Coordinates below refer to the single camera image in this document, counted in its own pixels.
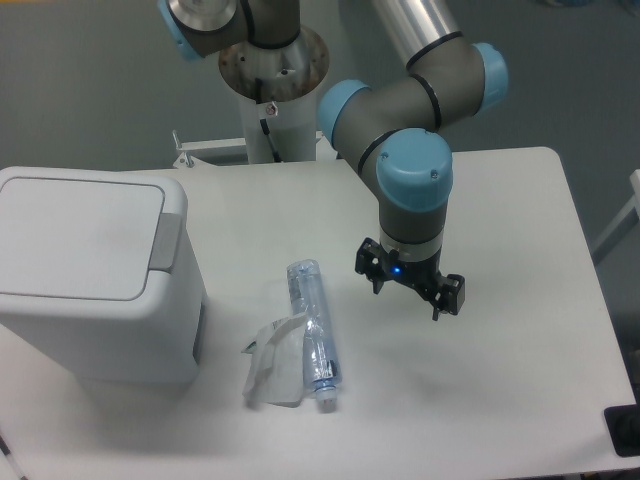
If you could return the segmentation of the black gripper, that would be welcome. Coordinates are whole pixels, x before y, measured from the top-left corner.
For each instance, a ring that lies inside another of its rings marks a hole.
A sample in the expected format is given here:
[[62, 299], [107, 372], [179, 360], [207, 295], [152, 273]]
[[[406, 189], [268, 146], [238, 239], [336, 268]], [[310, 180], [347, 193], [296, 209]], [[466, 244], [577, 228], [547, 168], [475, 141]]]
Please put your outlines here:
[[356, 252], [355, 272], [364, 275], [378, 294], [386, 282], [396, 282], [415, 290], [423, 300], [432, 302], [432, 320], [441, 314], [457, 316], [465, 301], [465, 277], [443, 275], [440, 271], [441, 251], [421, 261], [401, 260], [399, 253], [386, 252], [373, 239], [366, 237]]

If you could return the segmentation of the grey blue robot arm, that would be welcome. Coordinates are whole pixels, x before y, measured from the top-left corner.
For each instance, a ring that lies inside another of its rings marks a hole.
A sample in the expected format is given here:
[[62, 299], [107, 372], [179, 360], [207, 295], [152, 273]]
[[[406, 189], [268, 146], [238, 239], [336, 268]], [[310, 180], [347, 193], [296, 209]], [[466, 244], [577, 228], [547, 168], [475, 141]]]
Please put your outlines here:
[[344, 80], [320, 91], [329, 55], [301, 23], [296, 1], [162, 1], [158, 8], [187, 59], [218, 56], [241, 105], [252, 163], [311, 160], [323, 136], [379, 205], [380, 237], [359, 247], [355, 269], [375, 290], [393, 281], [435, 314], [457, 314], [465, 281], [439, 269], [452, 153], [440, 129], [501, 101], [505, 60], [468, 42], [443, 1], [377, 1], [407, 75], [374, 90]]

